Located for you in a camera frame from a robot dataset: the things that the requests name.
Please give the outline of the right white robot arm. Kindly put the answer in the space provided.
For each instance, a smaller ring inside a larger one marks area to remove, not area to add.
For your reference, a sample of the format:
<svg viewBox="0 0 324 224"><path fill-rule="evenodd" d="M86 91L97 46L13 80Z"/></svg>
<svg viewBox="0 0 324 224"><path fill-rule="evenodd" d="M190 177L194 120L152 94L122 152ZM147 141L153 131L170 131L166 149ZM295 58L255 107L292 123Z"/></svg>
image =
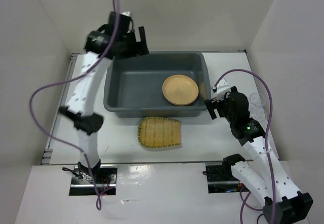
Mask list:
<svg viewBox="0 0 324 224"><path fill-rule="evenodd" d="M234 154L223 159L223 177L228 180L236 178L247 187L262 205L268 223L296 223L305 219L313 199L293 183L273 150L265 143L265 131L258 121L251 118L247 97L227 83L219 83L213 91L216 97L205 101L211 118L220 116L227 120L232 135L260 171L256 173L240 154Z"/></svg>

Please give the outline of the tan plate with bear print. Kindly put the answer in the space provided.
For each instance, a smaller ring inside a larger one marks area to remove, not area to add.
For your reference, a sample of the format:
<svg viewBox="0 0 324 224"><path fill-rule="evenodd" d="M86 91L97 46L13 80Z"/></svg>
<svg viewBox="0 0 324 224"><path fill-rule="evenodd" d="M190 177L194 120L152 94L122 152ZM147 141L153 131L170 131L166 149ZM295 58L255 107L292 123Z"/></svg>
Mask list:
<svg viewBox="0 0 324 224"><path fill-rule="evenodd" d="M165 79L162 92L167 101L194 101L198 98L199 88L190 77L176 74Z"/></svg>

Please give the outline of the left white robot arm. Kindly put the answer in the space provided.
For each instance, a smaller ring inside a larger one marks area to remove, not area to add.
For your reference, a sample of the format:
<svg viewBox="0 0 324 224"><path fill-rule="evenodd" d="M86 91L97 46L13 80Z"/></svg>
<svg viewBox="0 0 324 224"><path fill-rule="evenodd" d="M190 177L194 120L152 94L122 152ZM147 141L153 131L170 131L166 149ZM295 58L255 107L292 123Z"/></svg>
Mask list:
<svg viewBox="0 0 324 224"><path fill-rule="evenodd" d="M108 22L91 31L86 39L85 61L73 95L59 113L73 122L81 149L78 169L89 183L101 177L98 155L98 131L103 125L102 115L94 112L95 98L109 61L132 58L149 53L145 29L139 27L140 41L136 40L131 12L111 12Z"/></svg>

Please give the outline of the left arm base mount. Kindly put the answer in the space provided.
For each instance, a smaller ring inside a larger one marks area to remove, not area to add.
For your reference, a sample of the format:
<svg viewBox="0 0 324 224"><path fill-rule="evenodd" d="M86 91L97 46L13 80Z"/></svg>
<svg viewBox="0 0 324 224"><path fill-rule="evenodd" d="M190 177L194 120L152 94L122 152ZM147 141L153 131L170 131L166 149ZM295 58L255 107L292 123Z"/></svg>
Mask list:
<svg viewBox="0 0 324 224"><path fill-rule="evenodd" d="M96 194L93 185L94 181L90 175L81 172L77 167L73 169L62 167L62 170L72 174L69 190L70 196L93 196ZM104 196L116 194L116 167L101 167L99 173L94 175L94 177L99 193L103 192Z"/></svg>

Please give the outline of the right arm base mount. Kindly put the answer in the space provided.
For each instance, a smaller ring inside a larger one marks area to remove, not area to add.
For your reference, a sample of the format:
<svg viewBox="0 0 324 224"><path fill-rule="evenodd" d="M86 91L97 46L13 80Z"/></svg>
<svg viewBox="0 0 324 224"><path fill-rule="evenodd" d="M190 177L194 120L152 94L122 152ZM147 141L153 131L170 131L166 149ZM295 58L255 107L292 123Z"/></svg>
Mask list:
<svg viewBox="0 0 324 224"><path fill-rule="evenodd" d="M208 162L205 166L202 174L206 177L209 194L238 193L244 186L241 181L225 173L221 162Z"/></svg>

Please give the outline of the tan plate with square print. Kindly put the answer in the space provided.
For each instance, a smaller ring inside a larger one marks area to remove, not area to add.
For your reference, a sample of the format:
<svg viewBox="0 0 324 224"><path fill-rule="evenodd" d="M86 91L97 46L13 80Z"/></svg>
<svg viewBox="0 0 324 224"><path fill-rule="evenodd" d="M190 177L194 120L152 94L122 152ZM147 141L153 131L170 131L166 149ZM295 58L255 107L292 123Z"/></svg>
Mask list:
<svg viewBox="0 0 324 224"><path fill-rule="evenodd" d="M195 104L195 102L196 102L195 100L194 101L169 101L169 103L175 106L191 106Z"/></svg>

